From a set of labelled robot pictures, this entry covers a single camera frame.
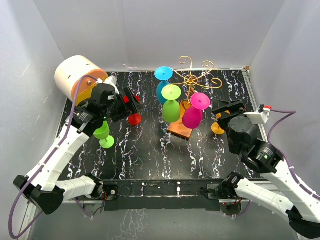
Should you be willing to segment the pink wine glass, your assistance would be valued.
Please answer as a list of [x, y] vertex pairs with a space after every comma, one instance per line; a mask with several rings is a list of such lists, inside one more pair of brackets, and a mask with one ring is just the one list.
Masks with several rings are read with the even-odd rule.
[[194, 93], [190, 98], [191, 107], [186, 110], [182, 117], [182, 123], [186, 128], [196, 129], [203, 119], [203, 110], [206, 110], [211, 101], [204, 93]]

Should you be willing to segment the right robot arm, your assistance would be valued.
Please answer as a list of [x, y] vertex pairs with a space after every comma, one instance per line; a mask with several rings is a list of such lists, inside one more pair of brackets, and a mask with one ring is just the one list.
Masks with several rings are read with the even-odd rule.
[[279, 194], [260, 187], [232, 172], [216, 189], [221, 195], [254, 201], [284, 218], [290, 227], [307, 239], [320, 236], [320, 197], [296, 175], [287, 157], [269, 141], [259, 139], [259, 126], [274, 109], [261, 104], [248, 112], [242, 100], [213, 100], [214, 115], [225, 131], [229, 152], [278, 188]]

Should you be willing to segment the red wine glass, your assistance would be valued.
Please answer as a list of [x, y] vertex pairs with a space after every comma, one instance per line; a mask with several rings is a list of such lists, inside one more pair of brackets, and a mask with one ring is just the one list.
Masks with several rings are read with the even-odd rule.
[[[134, 95], [134, 96], [135, 96], [136, 100], [139, 102], [140, 98], [137, 95]], [[129, 102], [129, 98], [127, 96], [124, 97], [124, 102], [125, 103]], [[139, 113], [135, 113], [135, 114], [129, 116], [127, 121], [128, 121], [129, 124], [131, 124], [133, 126], [136, 126], [136, 125], [141, 123], [142, 116]]]

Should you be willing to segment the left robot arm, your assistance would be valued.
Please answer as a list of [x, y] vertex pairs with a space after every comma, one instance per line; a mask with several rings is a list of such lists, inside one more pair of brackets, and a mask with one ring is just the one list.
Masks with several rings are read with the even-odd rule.
[[59, 177], [91, 137], [102, 144], [107, 142], [108, 119], [116, 123], [143, 109], [129, 87], [123, 91], [116, 93], [114, 86], [105, 83], [94, 86], [91, 96], [74, 108], [42, 160], [25, 176], [18, 175], [14, 179], [14, 186], [46, 215], [54, 213], [65, 201], [81, 196], [97, 200], [103, 195], [102, 180], [90, 173], [72, 180]]

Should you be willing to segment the green wine glass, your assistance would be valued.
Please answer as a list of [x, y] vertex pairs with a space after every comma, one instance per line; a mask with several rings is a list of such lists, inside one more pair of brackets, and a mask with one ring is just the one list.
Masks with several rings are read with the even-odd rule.
[[110, 135], [110, 127], [105, 120], [102, 126], [96, 129], [93, 136], [99, 140], [99, 144], [104, 149], [109, 149], [115, 144], [115, 139]]
[[174, 84], [165, 86], [161, 91], [162, 96], [166, 100], [162, 108], [162, 117], [166, 122], [174, 123], [180, 119], [181, 108], [177, 99], [181, 96], [181, 89]]

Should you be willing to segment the blue wine glass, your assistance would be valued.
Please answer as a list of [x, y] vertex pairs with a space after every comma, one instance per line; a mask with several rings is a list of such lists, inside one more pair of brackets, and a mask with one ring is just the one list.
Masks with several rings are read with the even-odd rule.
[[173, 76], [173, 70], [168, 66], [161, 66], [155, 70], [154, 76], [160, 81], [156, 87], [157, 100], [160, 104], [164, 104], [167, 100], [163, 97], [162, 90], [170, 84], [169, 79]]

